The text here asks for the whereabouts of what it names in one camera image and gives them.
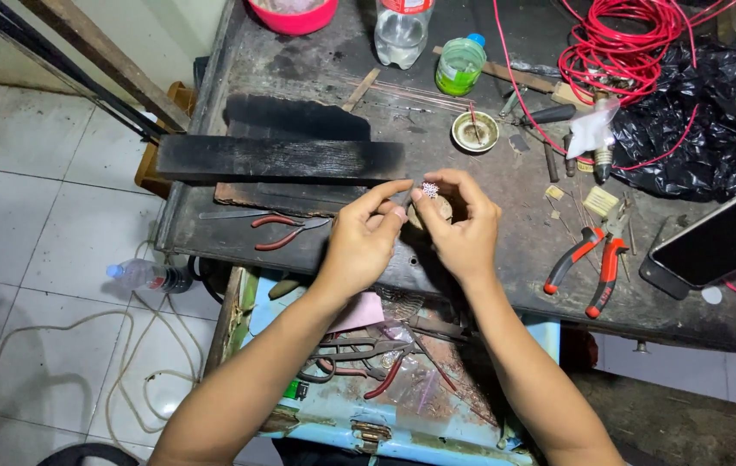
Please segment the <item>black plastic bag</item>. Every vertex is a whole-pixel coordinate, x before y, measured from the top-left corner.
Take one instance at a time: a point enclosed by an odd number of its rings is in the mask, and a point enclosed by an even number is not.
[[[736,196],[736,50],[708,43],[674,43],[661,61],[658,90],[621,109],[612,120],[613,153],[632,167],[666,153],[679,140],[698,104],[687,138],[673,154],[612,174],[655,196],[723,202]]]

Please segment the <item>hand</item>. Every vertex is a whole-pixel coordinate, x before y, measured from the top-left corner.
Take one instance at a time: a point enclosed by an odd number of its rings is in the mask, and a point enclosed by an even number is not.
[[[483,194],[474,178],[466,172],[444,168],[426,173],[423,178],[436,183],[442,192],[459,194],[467,204],[468,220],[449,224],[423,190],[415,188],[411,192],[417,213],[431,234],[443,265],[463,286],[493,277],[500,207]]]
[[[399,228],[408,220],[404,208],[388,198],[412,184],[412,180],[383,183],[339,211],[312,289],[323,289],[344,304],[380,278],[394,255]]]

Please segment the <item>blue bottle cap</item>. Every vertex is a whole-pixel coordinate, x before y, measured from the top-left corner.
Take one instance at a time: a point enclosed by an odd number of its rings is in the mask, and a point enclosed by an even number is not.
[[[110,265],[106,268],[106,274],[109,275],[109,277],[112,277],[113,279],[117,279],[121,275],[123,275],[125,272],[124,268],[120,265]]]
[[[480,47],[486,46],[486,39],[476,32],[466,36],[466,39],[477,42],[478,44],[480,44]]]

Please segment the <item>plastic bottle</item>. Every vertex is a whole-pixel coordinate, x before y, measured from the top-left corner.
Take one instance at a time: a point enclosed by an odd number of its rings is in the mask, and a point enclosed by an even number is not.
[[[383,65],[409,69],[428,41],[434,0],[376,0],[374,44]]]
[[[106,268],[106,274],[127,290],[183,293],[192,285],[192,277],[186,268],[156,264],[144,259],[130,259],[120,265],[110,265]]]
[[[468,94],[486,63],[484,45],[486,39],[480,34],[446,42],[434,76],[437,88],[448,95]]]

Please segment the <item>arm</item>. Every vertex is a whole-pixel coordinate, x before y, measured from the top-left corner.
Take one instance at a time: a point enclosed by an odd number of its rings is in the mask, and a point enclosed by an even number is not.
[[[444,169],[425,180],[467,203],[468,220],[449,225],[421,190],[411,193],[440,260],[472,306],[509,404],[549,463],[623,466],[601,419],[520,322],[495,275],[500,207],[468,173]]]
[[[346,302],[385,270],[407,220],[403,208],[387,198],[411,183],[379,185],[339,212],[308,291],[187,395],[148,466],[232,464]]]

